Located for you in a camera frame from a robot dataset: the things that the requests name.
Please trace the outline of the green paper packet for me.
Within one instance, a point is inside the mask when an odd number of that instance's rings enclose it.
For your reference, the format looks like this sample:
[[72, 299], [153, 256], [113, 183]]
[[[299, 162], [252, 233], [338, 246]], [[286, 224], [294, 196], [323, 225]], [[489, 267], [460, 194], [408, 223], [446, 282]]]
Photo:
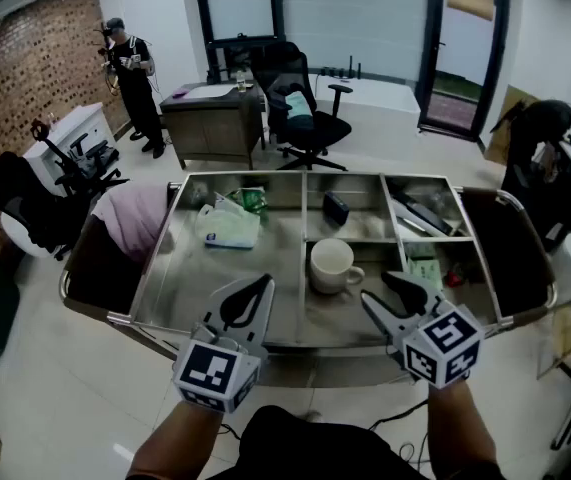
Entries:
[[443, 289], [440, 264], [437, 259], [407, 259], [409, 272], [432, 283], [438, 290]]

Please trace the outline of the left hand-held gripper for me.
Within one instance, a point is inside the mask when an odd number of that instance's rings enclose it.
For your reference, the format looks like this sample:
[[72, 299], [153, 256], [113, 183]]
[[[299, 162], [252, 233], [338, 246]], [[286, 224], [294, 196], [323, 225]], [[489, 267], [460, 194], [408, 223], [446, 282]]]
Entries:
[[173, 384], [184, 401], [233, 413], [257, 384], [268, 352], [263, 346], [276, 284], [269, 274], [214, 291], [202, 321], [174, 363]]

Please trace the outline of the person's right forearm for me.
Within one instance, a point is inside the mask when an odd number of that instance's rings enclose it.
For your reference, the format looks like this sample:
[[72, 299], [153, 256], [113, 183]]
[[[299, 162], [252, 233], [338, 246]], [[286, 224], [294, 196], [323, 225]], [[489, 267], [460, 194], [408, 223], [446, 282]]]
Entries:
[[465, 380], [429, 388], [428, 449], [437, 480], [475, 478], [498, 467], [496, 446]]

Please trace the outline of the green snack packet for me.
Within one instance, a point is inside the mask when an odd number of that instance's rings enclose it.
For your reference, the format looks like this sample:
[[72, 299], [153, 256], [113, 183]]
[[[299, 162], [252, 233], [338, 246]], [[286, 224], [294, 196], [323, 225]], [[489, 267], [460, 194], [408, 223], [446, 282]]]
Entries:
[[263, 186], [237, 188], [226, 193], [224, 197], [245, 211], [257, 215], [262, 223], [268, 222], [268, 202]]

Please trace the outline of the pink cloth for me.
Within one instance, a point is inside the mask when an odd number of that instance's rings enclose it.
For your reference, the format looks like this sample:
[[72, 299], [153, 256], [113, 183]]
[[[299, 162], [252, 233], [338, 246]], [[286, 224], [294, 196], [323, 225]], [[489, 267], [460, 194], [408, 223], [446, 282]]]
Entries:
[[104, 223], [122, 253], [143, 263], [157, 242], [161, 253], [169, 253], [175, 245], [172, 233], [161, 234], [167, 211], [166, 185], [128, 181], [102, 195], [91, 214]]

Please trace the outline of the white ceramic mug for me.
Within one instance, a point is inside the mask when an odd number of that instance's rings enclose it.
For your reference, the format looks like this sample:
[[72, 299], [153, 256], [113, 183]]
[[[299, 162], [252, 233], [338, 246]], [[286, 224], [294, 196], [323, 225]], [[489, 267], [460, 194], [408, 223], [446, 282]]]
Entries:
[[365, 278], [362, 268], [354, 265], [354, 252], [343, 240], [318, 241], [310, 252], [310, 279], [315, 290], [325, 295], [338, 294]]

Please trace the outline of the white low cabinet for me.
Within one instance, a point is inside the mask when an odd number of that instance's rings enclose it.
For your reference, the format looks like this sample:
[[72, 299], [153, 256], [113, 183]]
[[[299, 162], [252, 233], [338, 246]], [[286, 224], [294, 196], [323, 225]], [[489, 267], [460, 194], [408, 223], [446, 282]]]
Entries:
[[87, 106], [76, 106], [65, 117], [55, 121], [49, 130], [48, 139], [63, 153], [76, 153], [78, 148], [73, 143], [83, 134], [87, 136], [79, 147], [85, 153], [103, 140], [109, 147], [116, 141], [103, 112], [103, 104], [95, 103]]

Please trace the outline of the black mesh office chair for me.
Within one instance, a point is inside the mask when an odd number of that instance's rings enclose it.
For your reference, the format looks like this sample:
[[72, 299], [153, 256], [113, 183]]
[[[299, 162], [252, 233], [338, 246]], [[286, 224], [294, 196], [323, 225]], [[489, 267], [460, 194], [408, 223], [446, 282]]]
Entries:
[[[312, 169], [319, 165], [344, 171], [326, 159], [328, 148], [346, 138], [352, 127], [337, 116], [340, 96], [351, 89], [331, 85], [336, 91], [332, 113], [319, 109], [309, 81], [306, 55], [292, 42], [281, 41], [257, 47], [250, 56], [254, 80], [263, 92], [270, 136], [276, 139], [284, 158], [293, 160], [283, 170]], [[313, 112], [311, 118], [287, 119], [285, 97], [302, 91]]]

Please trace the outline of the person's dark clothing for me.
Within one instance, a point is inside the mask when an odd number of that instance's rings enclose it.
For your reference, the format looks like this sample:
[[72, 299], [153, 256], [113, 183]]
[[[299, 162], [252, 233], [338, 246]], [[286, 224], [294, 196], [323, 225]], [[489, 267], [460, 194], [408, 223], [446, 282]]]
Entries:
[[208, 480], [428, 480], [375, 433], [308, 422], [264, 406], [241, 435], [231, 468]]

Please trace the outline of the white paper sheet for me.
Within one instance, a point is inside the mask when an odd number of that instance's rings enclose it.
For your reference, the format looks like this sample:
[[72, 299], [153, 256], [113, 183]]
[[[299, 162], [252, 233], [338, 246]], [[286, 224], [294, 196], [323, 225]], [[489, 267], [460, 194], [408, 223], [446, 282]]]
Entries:
[[183, 98], [185, 100], [219, 98], [227, 95], [235, 88], [236, 86], [233, 84], [203, 85], [189, 89]]

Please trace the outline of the black framed glass door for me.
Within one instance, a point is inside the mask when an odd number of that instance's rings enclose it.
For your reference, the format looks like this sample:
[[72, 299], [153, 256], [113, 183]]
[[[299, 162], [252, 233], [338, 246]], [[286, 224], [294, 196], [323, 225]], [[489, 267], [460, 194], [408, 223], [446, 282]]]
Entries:
[[504, 58], [510, 0], [427, 0], [419, 129], [478, 141]]

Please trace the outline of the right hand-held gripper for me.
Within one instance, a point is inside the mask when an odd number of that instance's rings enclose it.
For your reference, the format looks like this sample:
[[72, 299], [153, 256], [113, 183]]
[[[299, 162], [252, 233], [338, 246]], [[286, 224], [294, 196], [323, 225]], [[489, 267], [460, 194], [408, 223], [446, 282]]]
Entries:
[[362, 306], [396, 349], [398, 362], [433, 387], [446, 387], [477, 363], [485, 332], [466, 306], [444, 300], [428, 280], [400, 271], [381, 274], [389, 303], [362, 290]]

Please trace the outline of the white plastic tissue pack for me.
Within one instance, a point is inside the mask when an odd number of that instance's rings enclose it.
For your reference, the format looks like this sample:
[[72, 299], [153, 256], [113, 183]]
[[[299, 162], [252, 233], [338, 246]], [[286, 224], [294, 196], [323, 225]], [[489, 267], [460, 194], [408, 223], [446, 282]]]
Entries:
[[247, 250], [256, 245], [260, 224], [258, 215], [204, 205], [196, 217], [195, 233], [206, 246]]

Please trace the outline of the metal compartment tray cart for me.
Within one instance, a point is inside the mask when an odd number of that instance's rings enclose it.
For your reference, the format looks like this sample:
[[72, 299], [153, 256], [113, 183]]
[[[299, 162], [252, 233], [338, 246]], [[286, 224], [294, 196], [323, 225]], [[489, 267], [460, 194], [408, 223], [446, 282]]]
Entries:
[[[241, 187], [263, 186], [267, 223], [261, 222], [249, 250], [206, 246], [195, 233], [196, 217], [216, 195]], [[466, 283], [445, 296], [471, 310], [488, 335], [510, 330], [499, 321], [498, 302], [487, 263], [458, 194], [445, 177], [247, 171], [197, 173], [168, 188], [162, 235], [175, 245], [161, 253], [160, 242], [143, 262], [130, 311], [101, 321], [167, 358], [175, 358], [193, 325], [205, 315], [209, 296], [232, 281], [269, 274], [276, 288], [264, 339], [269, 357], [264, 385], [292, 388], [347, 388], [397, 381], [401, 368], [391, 345], [367, 317], [359, 288], [335, 296], [313, 291], [310, 252], [326, 238], [345, 241], [355, 264], [365, 272], [362, 286], [389, 303], [392, 293], [381, 274], [407, 270], [407, 259], [437, 259], [443, 279], [449, 270]], [[350, 208], [336, 225], [322, 211], [324, 193], [336, 193]], [[404, 193], [455, 229], [453, 236], [421, 236], [402, 225], [392, 200]]]

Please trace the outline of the person's left forearm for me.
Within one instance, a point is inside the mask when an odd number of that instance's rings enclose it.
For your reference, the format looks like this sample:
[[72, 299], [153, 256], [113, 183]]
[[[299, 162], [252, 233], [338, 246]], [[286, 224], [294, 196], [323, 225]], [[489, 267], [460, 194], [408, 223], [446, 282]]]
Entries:
[[134, 454], [126, 480], [197, 480], [222, 420], [222, 413], [179, 402]]

